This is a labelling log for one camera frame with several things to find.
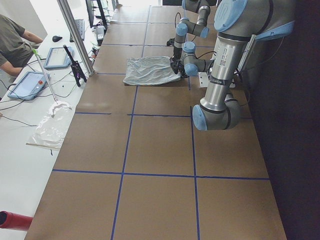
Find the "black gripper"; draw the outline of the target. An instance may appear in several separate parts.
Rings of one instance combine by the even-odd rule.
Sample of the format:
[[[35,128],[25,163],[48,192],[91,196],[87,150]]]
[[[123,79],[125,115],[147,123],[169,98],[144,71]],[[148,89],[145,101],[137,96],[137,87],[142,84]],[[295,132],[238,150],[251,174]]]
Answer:
[[[173,47],[173,57],[174,58],[181,58],[182,49],[180,47]]]
[[[181,78],[187,78],[188,77],[188,75],[185,72],[185,68],[184,68],[183,65],[179,65],[178,66],[178,72],[180,73],[180,77]]]

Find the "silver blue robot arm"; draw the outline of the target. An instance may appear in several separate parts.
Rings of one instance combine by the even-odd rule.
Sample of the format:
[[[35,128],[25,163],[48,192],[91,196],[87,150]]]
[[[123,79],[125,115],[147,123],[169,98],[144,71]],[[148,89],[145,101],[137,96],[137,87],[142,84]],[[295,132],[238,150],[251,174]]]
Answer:
[[[198,18],[197,22],[192,22],[189,18],[183,17],[177,24],[173,40],[174,60],[179,60],[181,58],[187,34],[194,35],[195,37],[206,38],[209,33],[207,24],[211,8],[207,0],[183,0],[182,8],[186,11],[198,14]]]
[[[178,71],[188,76],[210,71],[205,96],[192,109],[195,127],[200,131],[227,130],[240,120],[240,105],[230,92],[230,84],[251,40],[267,41],[283,38],[293,31],[294,0],[221,0],[217,2],[214,28],[216,56],[199,59],[196,45],[186,41],[192,34],[206,38],[210,5],[205,0],[184,0],[182,7],[198,14],[197,22],[182,18],[176,27],[174,58],[179,60]]]

